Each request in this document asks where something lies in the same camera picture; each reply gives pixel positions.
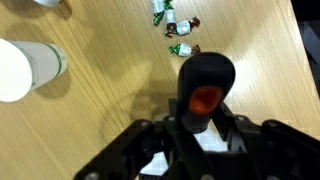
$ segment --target wrapped candy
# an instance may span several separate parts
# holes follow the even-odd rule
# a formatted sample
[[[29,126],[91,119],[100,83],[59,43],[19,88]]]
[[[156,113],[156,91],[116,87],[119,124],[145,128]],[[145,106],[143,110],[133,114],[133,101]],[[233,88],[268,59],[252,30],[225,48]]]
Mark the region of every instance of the wrapped candy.
[[[190,45],[182,43],[182,44],[178,44],[175,47],[170,46],[169,52],[171,54],[175,53],[178,56],[187,57],[187,56],[190,56],[191,54],[200,53],[201,49],[198,45],[195,45],[194,47],[191,48]]]
[[[176,27],[176,16],[175,16],[174,9],[172,8],[172,9],[167,10],[166,16],[167,16],[167,31],[166,32],[168,32],[168,30],[169,31],[171,30],[170,32],[173,32],[174,27]],[[166,35],[170,38],[173,37],[173,34],[174,33],[170,33],[170,34],[166,33]]]
[[[200,26],[200,20],[197,17],[193,17],[190,21],[182,21],[178,24],[167,24],[165,35],[172,38],[174,34],[183,36],[189,34],[194,27]]]
[[[152,10],[154,14],[153,24],[158,26],[164,16],[164,11],[167,9],[173,9],[171,0],[152,0]]]

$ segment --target chocolate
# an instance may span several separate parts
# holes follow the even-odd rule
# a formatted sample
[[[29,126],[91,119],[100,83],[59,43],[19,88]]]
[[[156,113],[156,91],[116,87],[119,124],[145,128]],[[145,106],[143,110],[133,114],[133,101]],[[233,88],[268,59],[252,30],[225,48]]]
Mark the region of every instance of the chocolate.
[[[170,46],[169,47],[169,52],[171,54],[176,54],[178,56],[182,56],[182,57],[188,57],[191,54],[197,54],[201,52],[201,49],[198,45],[195,45],[194,47],[191,47],[188,44],[178,44],[177,46],[173,47]]]

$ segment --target cup rim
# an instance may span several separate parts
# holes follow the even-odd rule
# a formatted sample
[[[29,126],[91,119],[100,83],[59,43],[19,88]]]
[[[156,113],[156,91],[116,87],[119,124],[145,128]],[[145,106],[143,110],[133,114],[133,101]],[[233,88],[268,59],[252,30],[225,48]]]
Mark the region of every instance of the cup rim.
[[[60,0],[33,0],[41,5],[54,7],[59,4]]]
[[[1,38],[0,56],[0,101],[20,100],[32,86],[31,64],[18,47]]]

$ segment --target wooden table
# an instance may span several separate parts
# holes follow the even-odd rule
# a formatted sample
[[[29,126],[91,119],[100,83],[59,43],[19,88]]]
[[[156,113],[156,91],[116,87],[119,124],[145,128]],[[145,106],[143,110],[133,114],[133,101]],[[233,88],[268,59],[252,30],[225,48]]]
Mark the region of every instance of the wooden table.
[[[170,45],[199,44],[235,64],[225,102],[260,124],[279,119],[320,138],[320,104],[289,0],[172,2],[178,21],[202,23],[164,37],[150,0],[69,0],[46,8],[0,2],[0,37],[55,43],[69,69],[15,103],[0,104],[1,179],[71,179],[137,118],[167,112],[185,58]]]

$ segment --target green candy wrapper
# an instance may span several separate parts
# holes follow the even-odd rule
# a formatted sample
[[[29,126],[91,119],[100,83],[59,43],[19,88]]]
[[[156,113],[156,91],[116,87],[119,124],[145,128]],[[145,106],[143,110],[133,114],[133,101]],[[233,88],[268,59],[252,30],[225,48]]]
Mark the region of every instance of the green candy wrapper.
[[[182,44],[178,44],[175,47],[170,46],[169,47],[169,52],[171,54],[176,54],[178,56],[188,57],[191,54],[200,53],[201,49],[200,49],[200,47],[198,45],[195,45],[194,47],[191,48],[190,45],[182,43]]]
[[[171,0],[152,0],[152,9],[155,18],[153,19],[153,24],[158,26],[163,19],[165,10],[173,9],[170,4]]]

